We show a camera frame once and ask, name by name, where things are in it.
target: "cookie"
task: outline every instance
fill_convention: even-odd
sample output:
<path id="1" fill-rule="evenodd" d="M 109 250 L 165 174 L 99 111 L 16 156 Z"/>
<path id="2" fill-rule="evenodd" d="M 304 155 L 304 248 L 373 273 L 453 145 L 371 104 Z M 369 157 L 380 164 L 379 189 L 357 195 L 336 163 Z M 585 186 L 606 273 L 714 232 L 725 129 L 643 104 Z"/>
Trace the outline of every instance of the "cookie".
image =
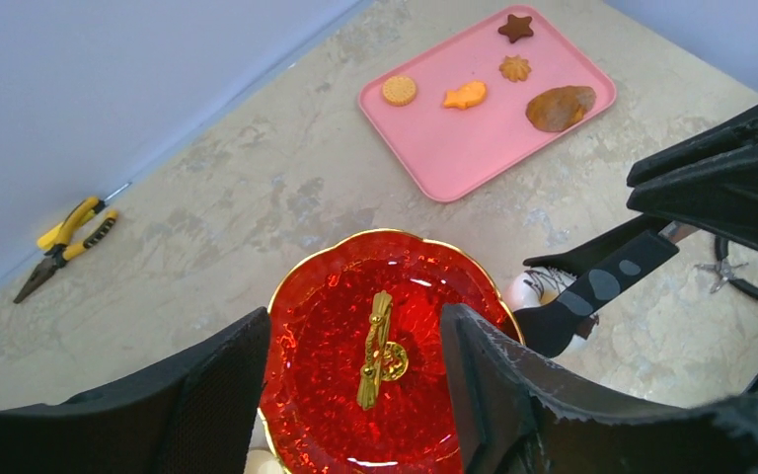
<path id="1" fill-rule="evenodd" d="M 457 91 L 447 91 L 443 107 L 466 110 L 480 104 L 487 97 L 487 84 L 472 81 L 464 84 Z"/>
<path id="2" fill-rule="evenodd" d="M 501 75 L 510 82 L 526 81 L 527 76 L 530 75 L 530 63 L 527 59 L 522 58 L 518 54 L 515 56 L 505 56 L 501 66 L 498 67 L 501 71 Z"/>
<path id="3" fill-rule="evenodd" d="M 597 94 L 587 86 L 565 86 L 539 94 L 527 105 L 525 115 L 542 131 L 565 131 L 594 108 Z"/>
<path id="4" fill-rule="evenodd" d="M 533 30 L 530 29 L 530 22 L 533 17 L 518 18 L 513 14 L 507 15 L 507 23 L 498 29 L 498 32 L 506 36 L 510 42 L 516 42 L 524 37 L 532 37 Z"/>
<path id="5" fill-rule="evenodd" d="M 408 76 L 391 76 L 382 84 L 382 97 L 392 106 L 406 106 L 417 96 L 417 83 Z"/>

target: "white object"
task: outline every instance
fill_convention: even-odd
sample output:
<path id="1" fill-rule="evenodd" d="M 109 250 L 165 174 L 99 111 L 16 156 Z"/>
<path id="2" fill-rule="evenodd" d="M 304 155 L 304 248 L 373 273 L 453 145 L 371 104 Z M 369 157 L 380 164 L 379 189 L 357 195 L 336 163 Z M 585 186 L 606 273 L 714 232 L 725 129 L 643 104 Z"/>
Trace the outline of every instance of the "white object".
<path id="1" fill-rule="evenodd" d="M 245 474 L 283 474 L 277 459 L 267 450 L 252 449 L 246 458 Z"/>
<path id="2" fill-rule="evenodd" d="M 524 308 L 536 308 L 548 304 L 565 288 L 569 287 L 576 277 L 558 269 L 536 267 L 519 275 L 503 293 L 504 302 L 510 311 Z M 586 323 L 586 330 L 574 334 L 563 354 L 573 353 L 582 349 L 593 334 L 594 325 L 599 321 L 597 313 L 588 317 L 593 324 Z"/>
<path id="3" fill-rule="evenodd" d="M 260 418 L 260 412 L 254 418 L 254 430 L 251 432 L 251 442 L 249 449 L 268 449 L 268 441 L 265 439 L 265 428 L 263 419 Z"/>

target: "beige floor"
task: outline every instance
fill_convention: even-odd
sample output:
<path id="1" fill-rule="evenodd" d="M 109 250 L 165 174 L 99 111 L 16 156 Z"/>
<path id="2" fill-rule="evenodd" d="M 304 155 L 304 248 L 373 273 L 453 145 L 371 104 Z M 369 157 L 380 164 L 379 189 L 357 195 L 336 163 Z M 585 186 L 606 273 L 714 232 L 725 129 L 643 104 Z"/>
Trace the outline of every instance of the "beige floor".
<path id="1" fill-rule="evenodd" d="M 122 196 L 108 241 L 25 304 L 0 292 L 0 409 L 57 403 L 124 376 L 265 305 L 307 254 L 369 227 L 455 244 L 500 285 L 524 258 L 627 219 L 636 160 L 758 102 L 758 95 L 599 0 L 530 2 L 616 82 L 603 117 L 470 196 L 424 197 L 358 110 L 367 81 L 507 6 L 384 0 Z M 651 400 L 690 406 L 758 369 L 758 304 L 693 270 L 710 238 L 603 311 L 561 363 Z M 733 251 L 751 263 L 758 255 Z"/>

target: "gold handle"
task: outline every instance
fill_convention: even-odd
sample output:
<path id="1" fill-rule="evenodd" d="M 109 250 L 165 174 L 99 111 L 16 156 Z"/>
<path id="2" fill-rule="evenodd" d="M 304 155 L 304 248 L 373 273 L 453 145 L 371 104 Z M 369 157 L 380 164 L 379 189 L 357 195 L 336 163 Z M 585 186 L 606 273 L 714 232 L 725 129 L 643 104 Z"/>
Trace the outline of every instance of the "gold handle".
<path id="1" fill-rule="evenodd" d="M 388 341 L 391 330 L 393 298 L 387 291 L 373 296 L 373 311 L 370 313 L 370 331 L 364 341 L 364 365 L 358 383 L 356 401 L 363 410 L 376 406 L 379 385 L 399 380 L 408 370 L 408 353 L 399 344 Z"/>

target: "flower-shaped cookie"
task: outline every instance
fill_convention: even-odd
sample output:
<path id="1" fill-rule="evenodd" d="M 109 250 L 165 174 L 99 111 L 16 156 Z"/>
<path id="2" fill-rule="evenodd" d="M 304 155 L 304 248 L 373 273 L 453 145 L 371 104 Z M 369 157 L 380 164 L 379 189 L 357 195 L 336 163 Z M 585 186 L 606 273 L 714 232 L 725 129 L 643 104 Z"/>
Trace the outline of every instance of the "flower-shaped cookie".
<path id="1" fill-rule="evenodd" d="M 522 58 L 518 54 L 515 56 L 505 56 L 504 62 L 498 68 L 501 71 L 501 75 L 511 82 L 526 81 L 527 76 L 530 75 L 530 64 L 527 59 Z"/>

